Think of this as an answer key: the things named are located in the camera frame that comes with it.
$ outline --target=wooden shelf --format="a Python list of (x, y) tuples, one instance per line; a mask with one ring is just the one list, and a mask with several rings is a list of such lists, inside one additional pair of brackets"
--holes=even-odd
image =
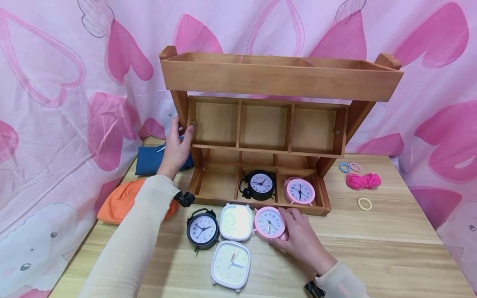
[[(190, 150), (196, 168), (189, 191), (196, 203), (227, 202), (294, 207), (309, 215), (331, 211), (324, 176), (344, 156), (346, 143), (376, 102), (387, 102), (403, 72), (392, 55), (375, 63), (346, 60), (214, 53), (159, 54), (166, 88), (183, 127), (195, 125)], [(189, 96), (187, 92), (263, 94), (352, 100), (350, 105)], [(276, 174), (276, 197), (265, 202), (239, 193), (241, 177), (263, 169)], [(312, 206), (288, 204), (290, 176), (315, 188)]]
[(366, 61), (185, 53), (163, 59), (168, 90), (387, 102), (402, 72)]
[(194, 148), (344, 156), (347, 105), (204, 96), (189, 100)]

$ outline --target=alarm clock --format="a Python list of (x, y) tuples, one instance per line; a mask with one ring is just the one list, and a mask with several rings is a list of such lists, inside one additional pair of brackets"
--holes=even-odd
[(235, 241), (222, 241), (212, 259), (212, 284), (240, 293), (249, 278), (251, 259), (250, 251), (244, 245)]
[(227, 240), (246, 241), (252, 236), (253, 212), (249, 205), (227, 203), (220, 214), (220, 234)]
[[(240, 188), (244, 181), (248, 185), (242, 191)], [(240, 181), (238, 190), (242, 193), (242, 197), (246, 199), (253, 198), (258, 201), (266, 201), (271, 198), (275, 190), (275, 175), (262, 170), (253, 171)]]
[(285, 219), (281, 217), (278, 209), (273, 207), (263, 207), (257, 210), (254, 219), (254, 232), (263, 241), (280, 238), (281, 240), (288, 240), (288, 235), (285, 233)]
[(285, 200), (290, 204), (311, 205), (315, 199), (315, 189), (300, 177), (290, 177), (283, 183)]
[(217, 217), (213, 210), (199, 209), (187, 219), (187, 238), (197, 250), (205, 250), (213, 247), (219, 238)]

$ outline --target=pink alarm clock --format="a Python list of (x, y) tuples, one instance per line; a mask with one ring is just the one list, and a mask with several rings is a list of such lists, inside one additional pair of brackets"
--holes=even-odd
[(300, 177), (290, 177), (283, 183), (285, 200), (290, 204), (311, 205), (315, 199), (315, 189)]
[(263, 207), (260, 210), (255, 209), (254, 232), (263, 241), (280, 238), (288, 240), (285, 233), (285, 220), (281, 217), (278, 209), (273, 207)]

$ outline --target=orange cloth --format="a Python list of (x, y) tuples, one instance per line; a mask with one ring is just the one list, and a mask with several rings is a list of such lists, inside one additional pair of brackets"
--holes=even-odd
[[(133, 207), (134, 199), (145, 180), (139, 179), (119, 185), (99, 209), (98, 219), (109, 224), (120, 224)], [(171, 217), (178, 209), (179, 203), (172, 200), (164, 220)]]

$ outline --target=wooden compartment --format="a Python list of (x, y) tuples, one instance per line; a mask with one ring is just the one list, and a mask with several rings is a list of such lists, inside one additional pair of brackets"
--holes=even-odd
[[(323, 179), (318, 178), (316, 170), (310, 164), (310, 157), (294, 156), (294, 158), (283, 158), (277, 154), (239, 152), (227, 149), (206, 149), (204, 154), (204, 167), (195, 168), (192, 176), (189, 191), (196, 196), (195, 203), (224, 206), (231, 204), (248, 204), (252, 208), (264, 206), (298, 208), (302, 213), (309, 215), (325, 216), (331, 210), (328, 195)], [(255, 163), (263, 158), (263, 165), (247, 164)], [(294, 168), (282, 165), (294, 163)], [(254, 170), (265, 170), (275, 173), (275, 195), (266, 201), (257, 201), (242, 197), (239, 187), (243, 190), (247, 184), (240, 184), (246, 174)], [(284, 199), (283, 181), (290, 176), (303, 177), (315, 187), (316, 198), (313, 206), (300, 206), (288, 204)]]
[(243, 103), (239, 148), (286, 151), (286, 128), (291, 105), (263, 105), (262, 101)]
[(389, 101), (403, 75), (358, 60), (215, 53), (175, 55), (161, 66), (168, 90), (382, 102)]
[(194, 143), (235, 147), (239, 103), (227, 99), (201, 97), (189, 104), (195, 123)]
[(290, 151), (344, 156), (346, 119), (342, 105), (295, 105)]

